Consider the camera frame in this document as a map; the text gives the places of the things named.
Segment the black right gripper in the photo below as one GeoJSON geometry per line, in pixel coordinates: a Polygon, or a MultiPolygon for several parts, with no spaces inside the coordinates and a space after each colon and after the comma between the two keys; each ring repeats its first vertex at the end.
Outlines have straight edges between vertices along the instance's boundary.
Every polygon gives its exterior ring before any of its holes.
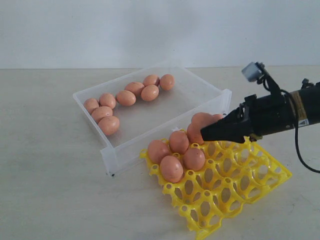
{"type": "Polygon", "coordinates": [[[295,104],[288,94],[250,95],[245,102],[216,123],[200,130],[207,141],[244,143],[245,137],[260,140],[263,136],[284,132],[298,126],[295,104]]]}

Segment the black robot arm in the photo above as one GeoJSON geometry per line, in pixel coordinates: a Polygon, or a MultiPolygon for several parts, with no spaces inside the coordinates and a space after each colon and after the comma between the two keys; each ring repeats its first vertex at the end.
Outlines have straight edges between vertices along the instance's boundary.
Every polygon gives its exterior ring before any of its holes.
{"type": "Polygon", "coordinates": [[[287,94],[245,97],[238,108],[201,129],[204,141],[255,142],[267,135],[320,122],[320,84],[308,83],[287,94]]]}

